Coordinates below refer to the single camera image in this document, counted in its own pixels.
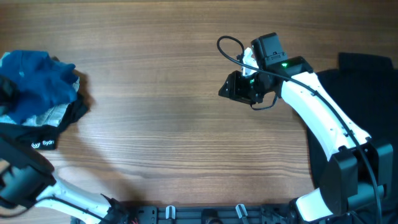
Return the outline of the blue polo shirt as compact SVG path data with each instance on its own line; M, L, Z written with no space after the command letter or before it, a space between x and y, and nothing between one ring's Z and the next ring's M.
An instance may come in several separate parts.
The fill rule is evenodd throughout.
M19 96L8 117L22 124L77 99L75 64L58 62L47 52L15 50L1 58L1 75L16 84Z

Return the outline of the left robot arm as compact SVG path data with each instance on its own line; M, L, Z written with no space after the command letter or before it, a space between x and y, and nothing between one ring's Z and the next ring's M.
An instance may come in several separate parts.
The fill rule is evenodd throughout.
M113 198L93 194L61 179L54 166L40 154L54 150L57 138L88 108L83 95L70 103L55 126L1 123L1 159L9 165L1 171L1 206L29 210L46 207L69 214L84 223L127 223L129 212Z

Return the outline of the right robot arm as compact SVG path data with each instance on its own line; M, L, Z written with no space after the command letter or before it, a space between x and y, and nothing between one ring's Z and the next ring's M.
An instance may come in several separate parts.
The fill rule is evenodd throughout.
M219 95L264 110L273 93L307 127L314 189L264 218L289 223L397 222L397 70L387 57L340 53L336 69L315 72L288 57L276 33L233 58Z

